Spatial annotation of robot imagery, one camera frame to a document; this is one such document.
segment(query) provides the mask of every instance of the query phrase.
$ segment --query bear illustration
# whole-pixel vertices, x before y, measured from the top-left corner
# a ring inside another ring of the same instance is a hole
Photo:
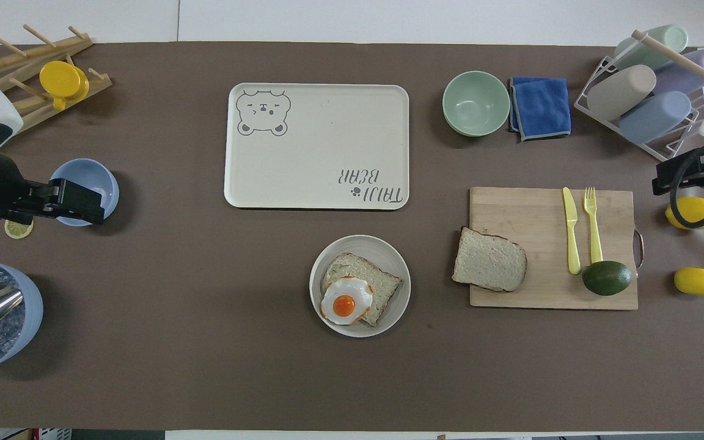
[[[235,108],[241,116],[238,133],[243,136],[255,131],[270,131],[276,136],[287,133],[287,111],[290,110],[290,98],[282,92],[275,95],[270,90],[258,90],[249,95],[246,91],[238,97]]]

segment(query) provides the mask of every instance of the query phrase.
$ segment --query fried egg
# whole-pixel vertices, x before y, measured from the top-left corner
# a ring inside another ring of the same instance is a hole
[[[319,309],[332,323],[348,326],[371,309],[374,289],[368,282],[354,276],[344,276],[324,291]]]

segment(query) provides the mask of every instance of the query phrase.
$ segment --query white table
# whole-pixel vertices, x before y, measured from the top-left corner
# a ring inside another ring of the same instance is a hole
[[[13,44],[38,43],[22,29],[25,23],[56,40],[71,36],[67,31],[67,26],[71,25],[89,33],[95,42],[207,40],[607,46],[616,45],[635,29],[644,31],[679,23],[686,28],[690,45],[704,47],[704,1],[696,0],[31,0],[7,6],[0,2],[0,37]],[[435,438],[436,434],[439,433],[366,432],[364,437],[405,440]],[[505,433],[448,435],[450,438],[507,436]],[[352,440],[361,438],[361,434],[173,431],[168,432],[167,438]]]

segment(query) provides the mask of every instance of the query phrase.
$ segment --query yellow fork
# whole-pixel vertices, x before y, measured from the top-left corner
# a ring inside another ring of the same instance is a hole
[[[599,227],[596,222],[596,209],[596,189],[589,186],[586,188],[586,192],[583,195],[583,210],[588,214],[590,221],[592,263],[603,261],[603,256],[601,256],[601,243],[599,242]]]

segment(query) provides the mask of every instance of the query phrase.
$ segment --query egg yolk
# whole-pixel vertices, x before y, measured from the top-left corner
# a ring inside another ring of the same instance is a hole
[[[349,317],[354,312],[354,298],[340,295],[333,301],[333,312],[339,317]]]

